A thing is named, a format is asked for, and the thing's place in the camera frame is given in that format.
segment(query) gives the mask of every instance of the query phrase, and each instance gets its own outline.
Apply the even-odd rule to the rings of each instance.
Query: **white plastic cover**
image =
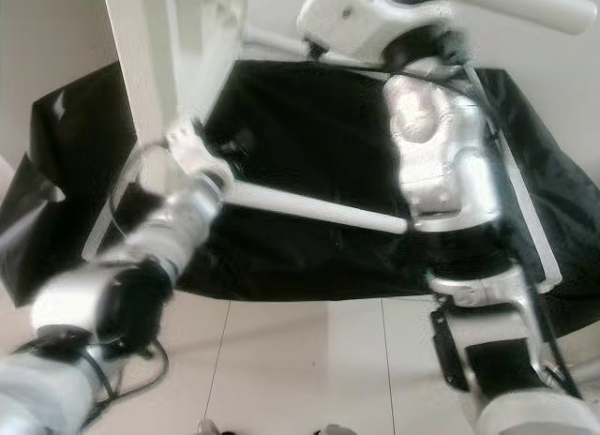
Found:
[[[141,143],[205,121],[242,46],[247,0],[106,0]]]

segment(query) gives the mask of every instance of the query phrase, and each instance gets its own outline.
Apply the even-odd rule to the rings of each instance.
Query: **silver metal joint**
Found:
[[[100,255],[100,263],[137,263],[152,258],[160,263],[174,284],[192,255],[208,238],[213,220],[222,206],[222,195],[206,176],[167,198],[166,202],[136,228],[125,243]]]
[[[451,232],[500,217],[475,102],[422,80],[394,76],[383,88],[400,155],[400,189],[421,232]]]
[[[187,177],[193,179],[212,173],[223,182],[224,190],[233,185],[233,172],[229,164],[208,151],[190,119],[177,121],[167,131],[166,138],[172,158]]]
[[[544,339],[540,331],[532,299],[527,291],[527,279],[525,278],[520,266],[514,265],[508,271],[502,272],[496,276],[483,277],[474,280],[452,280],[429,275],[427,278],[429,288],[435,293],[452,296],[454,303],[462,308],[484,308],[497,304],[510,304],[520,317],[523,326],[522,334],[528,339],[529,353],[533,368],[540,373],[542,370],[542,350]],[[473,314],[469,318],[469,331],[473,332],[476,326],[476,320],[479,315]],[[502,321],[494,322],[496,328],[488,328],[484,334],[483,340],[491,341],[492,337],[499,339],[513,338],[515,333],[520,331],[505,330],[504,324],[514,325],[515,320],[508,317]]]

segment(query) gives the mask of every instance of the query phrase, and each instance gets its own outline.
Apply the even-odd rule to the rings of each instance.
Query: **white wall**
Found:
[[[0,155],[19,163],[33,101],[116,59],[103,0],[0,0]]]
[[[295,36],[304,0],[249,0],[250,21]],[[593,0],[600,5],[600,0]],[[512,74],[554,137],[600,185],[600,22],[587,34],[568,37],[477,8],[457,5],[458,24],[479,64]]]

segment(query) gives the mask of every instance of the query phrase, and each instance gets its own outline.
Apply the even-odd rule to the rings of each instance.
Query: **floor tile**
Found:
[[[396,434],[472,434],[457,393],[440,373],[432,309],[431,302],[383,300]]]
[[[165,381],[115,405],[89,433],[192,434],[203,418],[217,364],[228,301],[177,293],[168,305],[160,340],[171,359]],[[157,365],[127,367],[123,388],[152,377]]]
[[[590,372],[581,369],[589,362],[595,362],[600,366],[600,322],[595,322],[560,338],[559,344],[574,379],[576,381],[583,377],[587,379],[586,382],[577,383],[579,391],[596,416],[600,417],[600,369],[598,369],[596,379],[591,379]]]
[[[391,435],[381,300],[232,303],[208,415],[240,435]]]

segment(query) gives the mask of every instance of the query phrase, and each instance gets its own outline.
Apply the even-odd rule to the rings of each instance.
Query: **black cable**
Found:
[[[486,89],[479,80],[477,71],[471,64],[466,64],[464,68],[467,77],[471,80],[473,86],[476,90],[478,90],[479,94],[481,95],[480,100],[485,101],[487,103],[487,107],[492,108],[491,104],[489,103],[489,98],[488,94],[486,93]],[[494,118],[492,120],[492,123],[496,126],[490,127],[491,130],[495,130],[496,132],[503,131],[504,134],[507,134],[508,126],[499,112],[492,112],[488,116]],[[552,326],[552,321],[550,320],[548,316],[548,311],[544,306],[542,299],[540,298],[537,287],[530,280],[527,280],[526,289],[532,301],[535,319],[537,320],[537,323],[540,326],[542,334],[544,334],[546,337],[546,341],[550,348],[550,352],[554,357],[554,362],[556,363],[558,370],[562,374],[562,380],[560,381],[560,383],[562,384],[563,389],[572,397],[583,399],[583,396],[579,392],[578,386],[573,380],[573,376],[571,376],[571,372],[569,371],[569,368],[566,365],[566,362],[564,361],[563,353],[561,352],[561,348],[558,344],[554,327]]]
[[[164,380],[164,378],[167,376],[167,374],[169,373],[169,367],[171,365],[171,362],[169,361],[169,355],[167,354],[167,352],[165,351],[165,349],[162,347],[162,345],[160,344],[160,342],[157,339],[155,339],[152,344],[155,346],[155,348],[157,348],[158,353],[160,354],[160,358],[162,360],[162,367],[160,369],[160,372],[157,374],[157,376],[153,380],[151,380],[147,383],[144,383],[142,385],[135,386],[135,387],[133,387],[127,391],[124,391],[122,393],[119,393],[112,400],[111,403],[114,403],[119,400],[131,398],[134,395],[143,393],[144,391],[148,391],[150,388],[153,388],[153,387],[157,386],[159,383],[161,383]]]
[[[123,399],[131,398],[134,395],[143,393],[144,391],[148,391],[150,388],[157,386],[160,382],[162,382],[162,380],[167,376],[167,373],[169,372],[169,366],[170,366],[169,355],[167,354],[165,349],[162,347],[162,344],[160,344],[160,341],[158,341],[157,339],[155,339],[152,344],[157,348],[158,352],[160,353],[160,357],[162,359],[162,368],[160,369],[160,372],[151,381],[144,383],[142,385],[139,385],[139,386],[135,386],[134,388],[131,388],[123,393],[117,393],[117,392],[113,391],[110,381],[106,377],[106,374],[104,374],[104,371],[102,371],[102,368],[100,367],[98,362],[94,359],[94,357],[89,355],[88,352],[85,352],[87,354],[87,358],[85,357],[85,354],[84,354],[84,358],[86,358],[86,360],[89,362],[89,364],[92,366],[92,368],[96,372],[98,379],[102,382],[104,388],[107,390],[108,397],[106,399],[101,400],[96,403],[96,405],[94,406],[94,408],[92,409],[92,411],[90,412],[90,414],[88,415],[86,420],[84,421],[82,428],[89,428],[115,402],[119,402]],[[121,387],[122,379],[123,379],[123,376],[121,375],[121,377],[119,377],[117,385],[114,387],[115,390],[118,390]]]
[[[92,355],[90,355],[90,352],[88,352],[86,349],[83,349],[81,351],[81,355],[83,360],[85,360],[96,373],[98,380],[106,390],[106,396],[108,397],[108,400],[115,399],[116,394],[113,390],[113,386],[111,385],[111,381],[109,381],[109,378],[106,377],[106,374],[104,373],[102,367],[100,367],[96,359]]]

